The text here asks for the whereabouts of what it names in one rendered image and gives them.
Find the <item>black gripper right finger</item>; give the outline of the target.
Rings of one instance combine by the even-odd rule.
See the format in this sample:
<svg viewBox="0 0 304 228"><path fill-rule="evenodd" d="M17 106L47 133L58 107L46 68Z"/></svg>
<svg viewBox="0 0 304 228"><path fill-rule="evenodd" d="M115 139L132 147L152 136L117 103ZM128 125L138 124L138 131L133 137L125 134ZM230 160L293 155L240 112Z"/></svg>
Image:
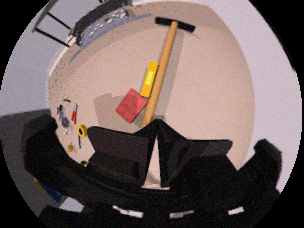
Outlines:
<svg viewBox="0 0 304 228"><path fill-rule="evenodd" d="M171 185L171 181L183 170L189 159L205 155L227 154L233 146L231 139L187 139L159 119L157 130L157 153L160 162L160 187Z"/></svg>

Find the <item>yellow rectangular block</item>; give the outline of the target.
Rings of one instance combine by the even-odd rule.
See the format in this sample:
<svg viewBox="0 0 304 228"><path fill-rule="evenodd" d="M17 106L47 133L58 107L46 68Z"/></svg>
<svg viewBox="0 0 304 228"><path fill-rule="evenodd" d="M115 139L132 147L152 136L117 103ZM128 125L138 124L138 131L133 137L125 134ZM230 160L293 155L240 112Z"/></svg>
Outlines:
<svg viewBox="0 0 304 228"><path fill-rule="evenodd" d="M143 97L149 98L149 95L151 95L153 82L155 82L155 74L157 67L159 67L159 62L149 62L149 67L147 70L147 74L145 74L144 83L143 83L143 89L141 89L141 94Z"/></svg>

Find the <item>orange long pole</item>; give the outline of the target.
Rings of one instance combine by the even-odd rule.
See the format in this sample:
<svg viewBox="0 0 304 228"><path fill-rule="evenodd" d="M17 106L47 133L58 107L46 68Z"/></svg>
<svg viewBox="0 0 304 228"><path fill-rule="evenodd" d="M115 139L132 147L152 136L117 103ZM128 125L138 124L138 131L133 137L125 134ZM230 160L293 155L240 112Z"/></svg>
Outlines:
<svg viewBox="0 0 304 228"><path fill-rule="evenodd" d="M153 121L153 115L155 115L157 102L159 102L161 94L161 85L163 85L165 71L167 71L168 67L169 55L171 55L173 43L175 43L173 42L173 38L175 38L177 27L179 27L179 29L184 29L184 31L189 31L189 33L193 33L196 29L196 26L188 25L188 23L184 23L184 21L179 21L179 19L155 17L155 21L164 26L171 26L171 30L168 31L167 42L165 42L163 55L160 57L159 67L157 67L156 70L155 82L153 82L151 95L149 95L148 106L147 110L145 110L143 126L141 126L141 129L144 129L145 126Z"/></svg>

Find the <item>red-handled pliers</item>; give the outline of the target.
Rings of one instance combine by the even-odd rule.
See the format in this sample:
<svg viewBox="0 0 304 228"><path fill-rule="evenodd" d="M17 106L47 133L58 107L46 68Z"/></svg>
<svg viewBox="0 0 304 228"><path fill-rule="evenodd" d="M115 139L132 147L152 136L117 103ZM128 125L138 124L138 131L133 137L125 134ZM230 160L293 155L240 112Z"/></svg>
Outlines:
<svg viewBox="0 0 304 228"><path fill-rule="evenodd" d="M72 121L73 121L73 117L75 117L75 121L73 121L73 125L75 125L76 123L76 115L77 115L77 103L75 103L75 107L73 107L73 114L72 114Z"/></svg>

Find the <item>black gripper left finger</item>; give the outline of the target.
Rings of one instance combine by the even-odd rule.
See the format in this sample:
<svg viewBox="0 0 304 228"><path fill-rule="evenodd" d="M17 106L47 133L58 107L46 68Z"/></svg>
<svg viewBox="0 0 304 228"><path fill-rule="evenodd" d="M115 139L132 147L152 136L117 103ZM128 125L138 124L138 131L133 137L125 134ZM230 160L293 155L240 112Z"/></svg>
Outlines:
<svg viewBox="0 0 304 228"><path fill-rule="evenodd" d="M91 126L88 127L87 135L93 150L139 163L139 177L141 186L144 186L153 149L155 149L157 130L159 130L159 119L155 119L144 129L135 131L135 133Z"/></svg>

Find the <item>red square tile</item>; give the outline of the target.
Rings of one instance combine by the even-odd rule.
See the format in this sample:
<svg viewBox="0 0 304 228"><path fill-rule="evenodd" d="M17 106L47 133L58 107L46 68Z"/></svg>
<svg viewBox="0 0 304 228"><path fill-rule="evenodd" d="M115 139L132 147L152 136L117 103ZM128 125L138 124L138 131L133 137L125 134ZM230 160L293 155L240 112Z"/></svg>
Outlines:
<svg viewBox="0 0 304 228"><path fill-rule="evenodd" d="M115 111L124 121L127 121L131 125L137 115L141 113L141 110L147 106L147 103L147 99L143 95L137 94L136 90L131 87Z"/></svg>

